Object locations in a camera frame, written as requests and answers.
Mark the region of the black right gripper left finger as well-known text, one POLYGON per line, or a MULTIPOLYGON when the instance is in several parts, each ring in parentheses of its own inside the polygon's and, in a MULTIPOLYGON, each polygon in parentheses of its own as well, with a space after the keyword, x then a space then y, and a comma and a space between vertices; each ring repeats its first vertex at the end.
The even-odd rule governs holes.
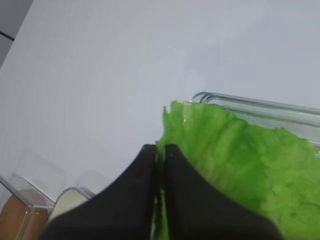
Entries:
POLYGON ((145 144, 102 192, 54 218, 43 240, 149 240, 156 196, 155 145, 145 144))

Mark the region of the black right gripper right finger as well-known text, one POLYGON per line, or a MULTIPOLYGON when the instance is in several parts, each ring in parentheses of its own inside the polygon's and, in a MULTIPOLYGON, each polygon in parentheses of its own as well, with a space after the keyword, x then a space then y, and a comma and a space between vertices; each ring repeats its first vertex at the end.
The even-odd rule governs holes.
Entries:
POLYGON ((175 144, 165 146, 164 193, 171 240, 282 240, 267 218, 211 186, 175 144))

